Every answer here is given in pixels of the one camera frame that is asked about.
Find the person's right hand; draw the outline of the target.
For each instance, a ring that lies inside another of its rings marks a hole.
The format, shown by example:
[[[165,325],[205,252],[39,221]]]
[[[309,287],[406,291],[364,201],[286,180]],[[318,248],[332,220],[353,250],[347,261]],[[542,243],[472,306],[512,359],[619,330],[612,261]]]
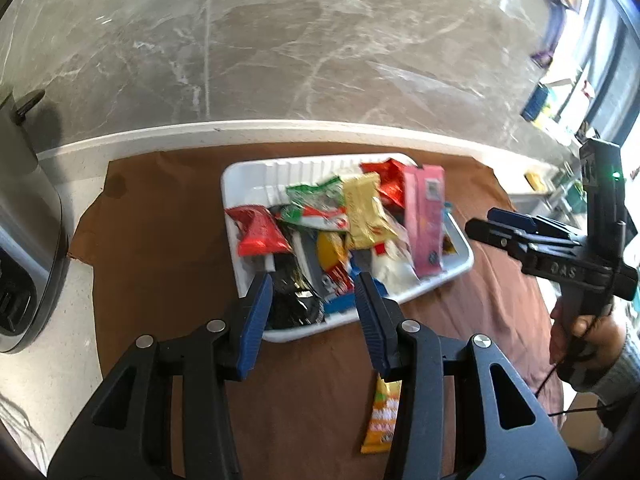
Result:
[[[615,311],[605,316],[581,315],[566,328],[562,324],[564,310],[564,299],[556,300],[550,314],[550,363],[559,378],[575,390],[592,387],[622,354],[626,320]]]

